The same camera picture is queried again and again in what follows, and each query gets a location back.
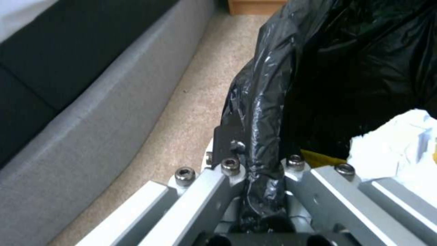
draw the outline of black sofa cushion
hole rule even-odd
[[[176,2],[60,0],[1,43],[0,167]]]

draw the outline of black plastic part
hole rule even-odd
[[[348,233],[230,233],[202,234],[193,246],[358,246]]]
[[[246,143],[244,232],[286,220],[280,160],[295,146],[346,158],[351,137],[407,110],[437,118],[437,2],[291,0],[261,28],[233,80],[222,125]]]
[[[211,165],[213,169],[225,158],[244,157],[244,152],[236,146],[236,142],[243,143],[243,128],[238,121],[214,129]]]

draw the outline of yellow object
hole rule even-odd
[[[305,161],[311,166],[311,168],[317,168],[326,165],[335,166],[338,164],[346,163],[346,160],[330,157],[308,150],[301,150],[301,152],[303,157],[305,158]]]
[[[433,159],[434,159],[434,163],[437,164],[437,138],[436,138],[436,145],[434,149]]]

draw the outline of screw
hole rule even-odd
[[[334,167],[337,173],[341,174],[347,180],[352,181],[355,176],[355,168],[347,163],[338,164]]]
[[[174,172],[176,184],[179,186],[190,186],[196,179],[196,173],[192,168],[181,167]]]
[[[208,151],[208,152],[206,152],[205,155],[206,155],[206,165],[208,167],[211,167],[212,166],[212,152]]]
[[[305,162],[300,155],[291,155],[287,159],[287,166],[293,168],[294,171],[302,171],[305,167]]]
[[[222,173],[227,176],[235,176],[240,173],[240,161],[236,158],[225,158],[220,165]]]

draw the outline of metal bar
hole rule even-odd
[[[201,232],[213,232],[242,180],[244,172],[229,180],[219,167],[205,169],[139,245],[191,245]]]
[[[286,185],[311,214],[316,229],[344,226],[363,245],[424,245],[333,167],[312,169],[301,179],[286,171]]]
[[[176,200],[174,188],[149,181],[77,245],[136,245]]]
[[[425,243],[437,245],[435,207],[391,178],[364,182],[359,189]]]

